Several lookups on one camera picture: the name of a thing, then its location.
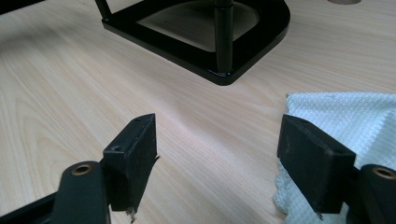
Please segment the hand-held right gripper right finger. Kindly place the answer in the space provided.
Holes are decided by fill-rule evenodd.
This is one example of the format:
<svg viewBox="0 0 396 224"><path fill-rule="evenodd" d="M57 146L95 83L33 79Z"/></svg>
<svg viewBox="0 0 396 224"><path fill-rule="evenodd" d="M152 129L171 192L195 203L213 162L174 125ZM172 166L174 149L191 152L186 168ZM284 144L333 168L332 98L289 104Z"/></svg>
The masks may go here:
<svg viewBox="0 0 396 224"><path fill-rule="evenodd" d="M277 157L317 213L337 214L356 154L313 123L282 117Z"/></svg>

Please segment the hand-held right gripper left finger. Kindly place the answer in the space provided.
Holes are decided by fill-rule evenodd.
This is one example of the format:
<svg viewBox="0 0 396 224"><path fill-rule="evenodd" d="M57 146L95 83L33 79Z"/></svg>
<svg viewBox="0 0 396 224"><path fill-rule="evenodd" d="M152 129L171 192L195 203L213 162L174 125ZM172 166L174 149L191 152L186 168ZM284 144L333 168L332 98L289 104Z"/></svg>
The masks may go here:
<svg viewBox="0 0 396 224"><path fill-rule="evenodd" d="M103 154L107 202L113 211L134 217L159 159L155 115L132 119Z"/></svg>

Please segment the light blue cloth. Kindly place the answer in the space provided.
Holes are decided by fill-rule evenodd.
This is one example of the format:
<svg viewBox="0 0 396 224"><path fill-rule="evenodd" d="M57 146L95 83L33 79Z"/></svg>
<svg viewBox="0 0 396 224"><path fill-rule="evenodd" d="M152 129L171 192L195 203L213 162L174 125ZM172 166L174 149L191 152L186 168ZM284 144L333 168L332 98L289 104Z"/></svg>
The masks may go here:
<svg viewBox="0 0 396 224"><path fill-rule="evenodd" d="M396 171L396 94L378 92L300 92L287 96L286 113L306 119L357 154L355 166L379 164ZM274 201L284 224L347 224L348 206L318 216L278 166Z"/></svg>

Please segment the black wavy tray stand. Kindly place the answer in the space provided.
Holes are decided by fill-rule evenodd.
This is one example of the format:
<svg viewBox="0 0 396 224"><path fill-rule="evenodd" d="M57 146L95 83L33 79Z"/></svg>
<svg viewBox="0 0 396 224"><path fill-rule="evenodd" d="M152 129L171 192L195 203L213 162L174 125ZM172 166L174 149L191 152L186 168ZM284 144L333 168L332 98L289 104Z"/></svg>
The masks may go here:
<svg viewBox="0 0 396 224"><path fill-rule="evenodd" d="M139 23L193 0L142 0L117 12L110 10L107 0L94 1L105 29L220 86L234 83L281 42L290 23L290 10L284 0L209 0L215 28L215 50L209 52ZM233 37L236 4L251 7L259 17L238 38Z"/></svg>

